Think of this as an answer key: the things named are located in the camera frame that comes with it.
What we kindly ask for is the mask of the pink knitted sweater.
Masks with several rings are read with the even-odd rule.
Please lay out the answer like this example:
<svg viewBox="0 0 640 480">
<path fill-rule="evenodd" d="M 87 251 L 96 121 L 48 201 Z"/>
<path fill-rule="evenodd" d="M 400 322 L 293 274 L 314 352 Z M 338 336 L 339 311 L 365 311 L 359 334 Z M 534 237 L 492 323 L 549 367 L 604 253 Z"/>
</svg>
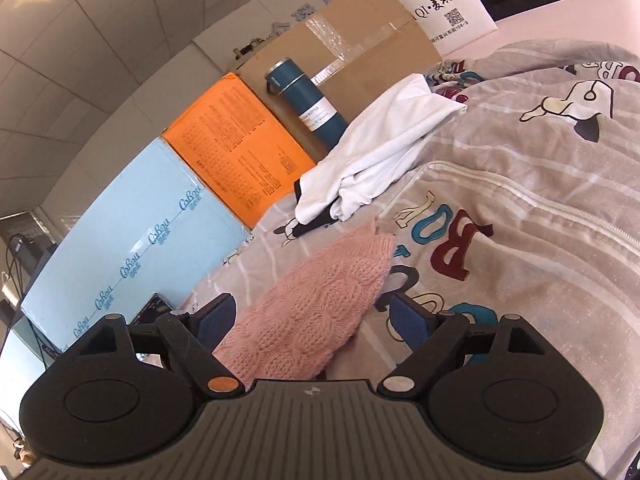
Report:
<svg viewBox="0 0 640 480">
<path fill-rule="evenodd" d="M 380 296 L 394 250 L 373 221 L 344 234 L 246 307 L 213 357 L 245 387 L 317 377 Z"/>
</svg>

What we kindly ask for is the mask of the black smartphone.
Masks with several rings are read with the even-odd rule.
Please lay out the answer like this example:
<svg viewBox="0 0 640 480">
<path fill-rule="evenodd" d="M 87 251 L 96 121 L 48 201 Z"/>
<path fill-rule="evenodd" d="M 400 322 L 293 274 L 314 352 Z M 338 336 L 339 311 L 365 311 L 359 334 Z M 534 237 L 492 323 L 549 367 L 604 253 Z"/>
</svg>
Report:
<svg viewBox="0 0 640 480">
<path fill-rule="evenodd" d="M 172 307 L 166 299 L 157 292 L 152 295 L 141 311 L 132 319 L 130 325 L 152 324 L 160 316 L 169 313 Z"/>
</svg>

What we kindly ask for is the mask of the large light blue carton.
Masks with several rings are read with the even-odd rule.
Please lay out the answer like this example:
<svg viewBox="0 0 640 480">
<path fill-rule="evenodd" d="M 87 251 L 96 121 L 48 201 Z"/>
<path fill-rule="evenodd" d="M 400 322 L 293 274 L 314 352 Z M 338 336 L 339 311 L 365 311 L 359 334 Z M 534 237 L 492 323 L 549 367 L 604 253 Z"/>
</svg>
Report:
<svg viewBox="0 0 640 480">
<path fill-rule="evenodd" d="M 104 315 L 132 321 L 153 295 L 179 307 L 247 235 L 169 145 L 155 139 L 65 235 L 22 310 L 65 351 Z"/>
</svg>

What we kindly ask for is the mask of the grey cartoon quilt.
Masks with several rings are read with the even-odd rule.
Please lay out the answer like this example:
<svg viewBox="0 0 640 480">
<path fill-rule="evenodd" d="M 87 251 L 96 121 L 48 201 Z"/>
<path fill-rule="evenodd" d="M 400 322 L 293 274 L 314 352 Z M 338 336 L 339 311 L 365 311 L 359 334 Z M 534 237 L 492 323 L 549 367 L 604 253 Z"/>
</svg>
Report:
<svg viewBox="0 0 640 480">
<path fill-rule="evenodd" d="M 383 293 L 326 369 L 378 382 L 409 354 L 388 302 L 489 324 L 515 313 L 597 390 L 589 454 L 639 474 L 639 58 L 614 44 L 532 40 L 441 62 L 431 88 L 465 113 L 364 214 L 396 249 Z"/>
</svg>

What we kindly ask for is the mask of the orange printed carton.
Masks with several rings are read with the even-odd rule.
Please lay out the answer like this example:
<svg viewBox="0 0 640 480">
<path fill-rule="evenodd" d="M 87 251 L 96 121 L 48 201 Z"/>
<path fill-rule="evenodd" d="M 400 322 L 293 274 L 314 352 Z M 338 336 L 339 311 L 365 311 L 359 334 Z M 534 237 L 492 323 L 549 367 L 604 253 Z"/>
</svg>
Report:
<svg viewBox="0 0 640 480">
<path fill-rule="evenodd" d="M 232 73 L 197 98 L 163 139 L 250 229 L 314 166 L 276 116 Z"/>
</svg>

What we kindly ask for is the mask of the black power adapter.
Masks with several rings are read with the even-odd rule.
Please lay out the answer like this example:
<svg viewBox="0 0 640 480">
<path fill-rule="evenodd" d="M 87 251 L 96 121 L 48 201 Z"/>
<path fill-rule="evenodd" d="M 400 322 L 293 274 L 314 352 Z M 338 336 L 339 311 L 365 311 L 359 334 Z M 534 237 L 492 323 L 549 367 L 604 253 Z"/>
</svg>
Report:
<svg viewBox="0 0 640 480">
<path fill-rule="evenodd" d="M 9 246 L 12 255 L 17 259 L 28 259 L 32 256 L 32 241 L 23 234 L 12 235 Z"/>
</svg>

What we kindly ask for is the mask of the white and black garment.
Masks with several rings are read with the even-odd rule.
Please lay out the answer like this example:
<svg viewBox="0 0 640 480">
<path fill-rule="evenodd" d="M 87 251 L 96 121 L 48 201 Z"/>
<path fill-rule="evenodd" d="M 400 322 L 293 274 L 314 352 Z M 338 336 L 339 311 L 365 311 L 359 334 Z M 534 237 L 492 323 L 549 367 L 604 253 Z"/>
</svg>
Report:
<svg viewBox="0 0 640 480">
<path fill-rule="evenodd" d="M 433 92 L 422 74 L 401 79 L 347 127 L 340 142 L 295 185 L 288 238 L 346 221 L 384 193 L 418 159 L 428 137 L 466 112 Z"/>
</svg>

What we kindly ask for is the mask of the dark blue vacuum bottle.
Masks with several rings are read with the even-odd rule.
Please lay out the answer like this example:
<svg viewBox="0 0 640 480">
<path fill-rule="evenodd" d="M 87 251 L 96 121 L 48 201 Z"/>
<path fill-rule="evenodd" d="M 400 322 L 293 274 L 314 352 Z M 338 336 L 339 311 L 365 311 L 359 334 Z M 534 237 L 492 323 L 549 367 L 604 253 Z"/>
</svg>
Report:
<svg viewBox="0 0 640 480">
<path fill-rule="evenodd" d="M 322 91 L 290 58 L 274 64 L 265 74 L 267 91 L 281 98 L 303 125 L 328 150 L 333 150 L 347 122 Z"/>
</svg>

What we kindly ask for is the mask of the brown cardboard box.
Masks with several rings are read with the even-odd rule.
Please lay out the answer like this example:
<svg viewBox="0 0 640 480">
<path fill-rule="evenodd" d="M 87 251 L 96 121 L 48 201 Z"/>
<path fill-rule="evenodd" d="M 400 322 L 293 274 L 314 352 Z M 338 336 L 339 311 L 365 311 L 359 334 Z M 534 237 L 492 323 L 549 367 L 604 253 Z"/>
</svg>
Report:
<svg viewBox="0 0 640 480">
<path fill-rule="evenodd" d="M 424 74 L 442 57 L 399 0 L 334 0 L 266 43 L 236 73 L 316 162 L 328 154 L 284 99 L 267 89 L 266 75 L 290 58 L 352 122 L 396 82 Z"/>
</svg>

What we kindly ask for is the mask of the white paper bag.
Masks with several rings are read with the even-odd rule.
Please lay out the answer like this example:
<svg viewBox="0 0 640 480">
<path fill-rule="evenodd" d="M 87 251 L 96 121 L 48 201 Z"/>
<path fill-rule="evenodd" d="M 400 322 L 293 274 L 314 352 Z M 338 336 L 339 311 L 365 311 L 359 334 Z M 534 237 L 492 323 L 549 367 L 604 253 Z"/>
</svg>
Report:
<svg viewBox="0 0 640 480">
<path fill-rule="evenodd" d="M 495 32 L 480 0 L 398 0 L 416 19 L 442 58 Z"/>
</svg>

